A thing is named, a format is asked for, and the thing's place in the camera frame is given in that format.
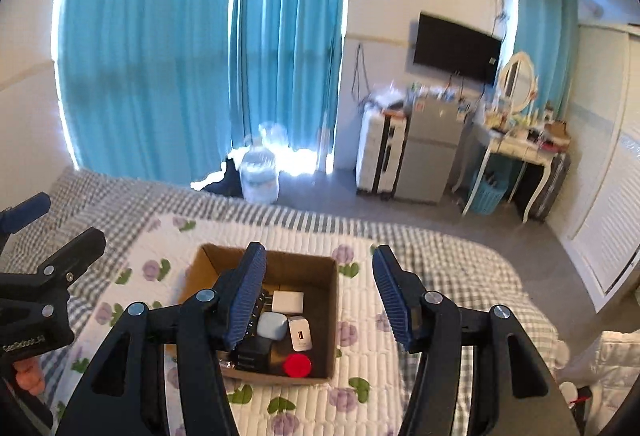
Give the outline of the person's left hand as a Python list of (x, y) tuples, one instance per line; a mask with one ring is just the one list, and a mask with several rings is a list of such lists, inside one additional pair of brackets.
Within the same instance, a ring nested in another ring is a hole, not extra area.
[(29, 392), (32, 396), (38, 396), (46, 388), (38, 357), (16, 361), (13, 364), (16, 372), (15, 379), (21, 390)]

